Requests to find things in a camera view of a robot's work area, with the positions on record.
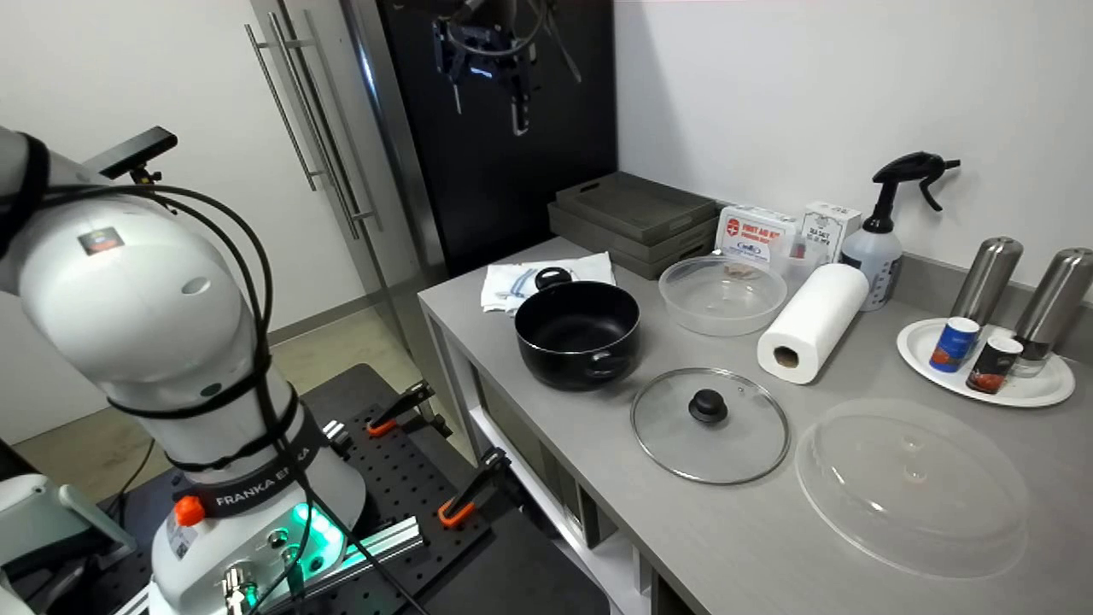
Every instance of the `paper towel roll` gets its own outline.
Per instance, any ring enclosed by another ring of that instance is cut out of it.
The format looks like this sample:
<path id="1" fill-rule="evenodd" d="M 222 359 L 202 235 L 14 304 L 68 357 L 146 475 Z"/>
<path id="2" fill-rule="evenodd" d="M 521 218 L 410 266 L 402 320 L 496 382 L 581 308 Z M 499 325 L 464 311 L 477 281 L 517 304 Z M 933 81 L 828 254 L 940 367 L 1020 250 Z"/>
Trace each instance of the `paper towel roll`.
<path id="1" fill-rule="evenodd" d="M 850 329 L 867 281 L 843 263 L 819 266 L 787 304 L 780 320 L 759 336 L 759 367 L 787 382 L 812 382 Z"/>

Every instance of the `black refrigerator door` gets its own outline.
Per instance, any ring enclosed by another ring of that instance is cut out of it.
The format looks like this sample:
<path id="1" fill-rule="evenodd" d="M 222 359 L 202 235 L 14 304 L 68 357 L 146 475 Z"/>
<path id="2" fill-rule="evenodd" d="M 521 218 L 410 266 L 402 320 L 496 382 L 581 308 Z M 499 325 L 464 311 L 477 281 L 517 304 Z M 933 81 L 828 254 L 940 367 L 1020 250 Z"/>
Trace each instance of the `black refrigerator door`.
<path id="1" fill-rule="evenodd" d="M 616 41 L 612 0 L 558 0 L 559 47 L 540 35 L 529 135 L 513 135 L 510 94 L 491 79 L 461 79 L 461 113 L 436 71 L 434 18 L 378 0 L 414 144 L 431 193 L 447 274 L 499 261 L 550 235 L 554 193 L 616 170 Z"/>

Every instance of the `black spray nozzle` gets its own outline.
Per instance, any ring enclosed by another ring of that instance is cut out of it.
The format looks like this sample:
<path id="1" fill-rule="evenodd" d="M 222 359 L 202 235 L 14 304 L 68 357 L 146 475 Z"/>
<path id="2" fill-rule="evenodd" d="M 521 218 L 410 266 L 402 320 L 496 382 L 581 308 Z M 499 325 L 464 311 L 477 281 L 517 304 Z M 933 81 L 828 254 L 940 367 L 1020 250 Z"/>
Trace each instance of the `black spray nozzle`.
<path id="1" fill-rule="evenodd" d="M 940 155 L 907 155 L 893 164 L 886 164 L 874 180 L 883 186 L 883 199 L 874 205 L 874 214 L 867 214 L 863 230 L 872 234 L 893 234 L 893 202 L 895 187 L 901 180 L 920 180 L 920 193 L 931 210 L 942 212 L 942 205 L 933 199 L 931 186 L 940 180 L 950 169 L 961 169 L 961 161 L 942 161 Z"/>

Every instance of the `white box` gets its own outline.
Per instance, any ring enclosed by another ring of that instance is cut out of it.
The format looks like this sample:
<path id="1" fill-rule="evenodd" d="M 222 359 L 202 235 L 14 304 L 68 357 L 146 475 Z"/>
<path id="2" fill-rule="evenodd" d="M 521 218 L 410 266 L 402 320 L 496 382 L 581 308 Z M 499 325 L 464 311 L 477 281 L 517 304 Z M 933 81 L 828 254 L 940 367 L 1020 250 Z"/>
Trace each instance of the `white box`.
<path id="1" fill-rule="evenodd" d="M 843 210 L 843 205 L 828 205 L 828 202 L 812 202 L 803 218 L 798 230 L 794 235 L 794 269 L 798 269 L 803 277 L 812 274 L 822 263 L 837 263 L 843 240 L 862 225 L 862 212 Z"/>
<path id="2" fill-rule="evenodd" d="M 787 274 L 795 235 L 795 214 L 726 202 L 713 245 L 740 263 Z"/>

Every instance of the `bottle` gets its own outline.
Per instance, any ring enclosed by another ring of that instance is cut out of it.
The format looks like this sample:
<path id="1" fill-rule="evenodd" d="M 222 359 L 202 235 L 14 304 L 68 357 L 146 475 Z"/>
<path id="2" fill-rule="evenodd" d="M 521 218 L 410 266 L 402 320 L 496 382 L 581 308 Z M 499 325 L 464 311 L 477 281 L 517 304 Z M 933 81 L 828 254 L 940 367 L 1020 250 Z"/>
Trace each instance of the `bottle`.
<path id="1" fill-rule="evenodd" d="M 863 218 L 863 225 L 846 235 L 839 254 L 839 263 L 859 266 L 867 281 L 867 297 L 862 304 L 863 311 L 886 304 L 901 274 L 901 245 L 893 235 L 895 187 L 901 180 L 920 180 L 927 205 L 942 212 L 942 205 L 935 205 L 935 199 L 931 195 L 931 186 L 940 180 L 950 169 L 961 169 L 961 161 L 942 161 L 940 155 L 920 149 L 886 164 L 874 173 L 874 180 L 883 186 L 883 199 L 874 212 Z"/>
<path id="2" fill-rule="evenodd" d="M 1020 377 L 1035 377 L 1051 349 L 1063 343 L 1069 325 L 1082 315 L 1082 297 L 1093 284 L 1093 250 L 1063 250 L 1056 254 L 1051 266 L 1040 281 L 1020 320 L 1019 343 L 1020 353 Z"/>
<path id="3" fill-rule="evenodd" d="M 1011 235 L 984 240 L 977 261 L 970 263 L 970 269 L 961 284 L 961 294 L 958 294 L 950 315 L 987 325 L 995 315 L 995 304 L 1000 300 L 1006 287 L 1011 284 L 1011 274 L 1016 274 L 1020 254 L 1025 254 L 1025 245 Z"/>

